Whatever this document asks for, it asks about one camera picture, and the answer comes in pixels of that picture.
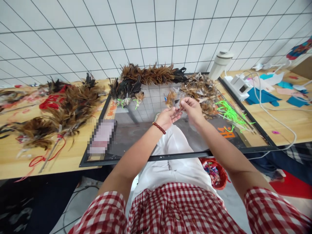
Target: red bead bracelet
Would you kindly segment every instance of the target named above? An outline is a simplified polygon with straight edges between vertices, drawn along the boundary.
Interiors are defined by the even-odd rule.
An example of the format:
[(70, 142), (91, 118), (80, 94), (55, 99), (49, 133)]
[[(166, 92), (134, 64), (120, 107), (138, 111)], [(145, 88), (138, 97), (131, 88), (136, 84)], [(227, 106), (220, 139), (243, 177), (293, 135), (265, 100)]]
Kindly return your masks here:
[(153, 125), (155, 125), (156, 127), (158, 127), (159, 130), (161, 130), (161, 131), (163, 132), (163, 134), (166, 134), (165, 130), (164, 130), (161, 126), (159, 126), (157, 123), (153, 122)]

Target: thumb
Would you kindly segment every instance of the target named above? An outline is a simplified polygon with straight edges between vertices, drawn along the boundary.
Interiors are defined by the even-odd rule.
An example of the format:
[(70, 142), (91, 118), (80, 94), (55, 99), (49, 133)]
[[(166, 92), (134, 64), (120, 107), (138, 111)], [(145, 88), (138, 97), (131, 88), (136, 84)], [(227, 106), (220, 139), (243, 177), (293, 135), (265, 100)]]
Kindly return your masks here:
[(181, 101), (180, 103), (181, 106), (187, 111), (191, 108), (185, 101)]

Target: white tiled wall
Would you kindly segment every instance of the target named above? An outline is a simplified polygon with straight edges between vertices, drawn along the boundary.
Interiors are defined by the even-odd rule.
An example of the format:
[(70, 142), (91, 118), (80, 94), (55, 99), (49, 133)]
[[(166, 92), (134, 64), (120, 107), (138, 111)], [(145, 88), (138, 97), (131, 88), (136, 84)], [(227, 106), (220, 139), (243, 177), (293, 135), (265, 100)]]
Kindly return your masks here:
[(206, 72), (221, 49), (248, 69), (311, 35), (311, 0), (0, 0), (0, 85), (105, 79), (128, 62)]

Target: red basket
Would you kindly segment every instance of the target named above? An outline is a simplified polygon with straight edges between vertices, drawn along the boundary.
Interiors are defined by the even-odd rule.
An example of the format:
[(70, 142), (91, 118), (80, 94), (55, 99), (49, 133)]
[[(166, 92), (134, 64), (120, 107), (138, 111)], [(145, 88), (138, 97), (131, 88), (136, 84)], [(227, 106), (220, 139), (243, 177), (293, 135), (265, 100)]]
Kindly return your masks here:
[(199, 159), (200, 162), (202, 163), (202, 165), (205, 163), (205, 162), (209, 162), (209, 163), (216, 163), (217, 164), (217, 169), (219, 171), (219, 176), (220, 176), (220, 183), (216, 186), (213, 186), (215, 189), (217, 190), (222, 190), (225, 188), (226, 184), (227, 184), (227, 180), (228, 180), (228, 175), (227, 173), (225, 172), (224, 168), (216, 161), (215, 158), (200, 158)]

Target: white pants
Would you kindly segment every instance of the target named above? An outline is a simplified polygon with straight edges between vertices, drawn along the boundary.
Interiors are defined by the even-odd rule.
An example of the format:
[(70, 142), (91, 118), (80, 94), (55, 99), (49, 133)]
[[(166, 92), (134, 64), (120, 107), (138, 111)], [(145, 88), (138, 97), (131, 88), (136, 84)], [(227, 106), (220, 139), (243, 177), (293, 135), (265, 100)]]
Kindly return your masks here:
[[(189, 152), (194, 151), (189, 146), (186, 137), (177, 126), (172, 125), (157, 143), (153, 155)], [(203, 169), (199, 159), (187, 158), (148, 162), (139, 177), (132, 200), (144, 189), (154, 190), (169, 182), (193, 184), (209, 190), (219, 197), (211, 185), (210, 176)]]

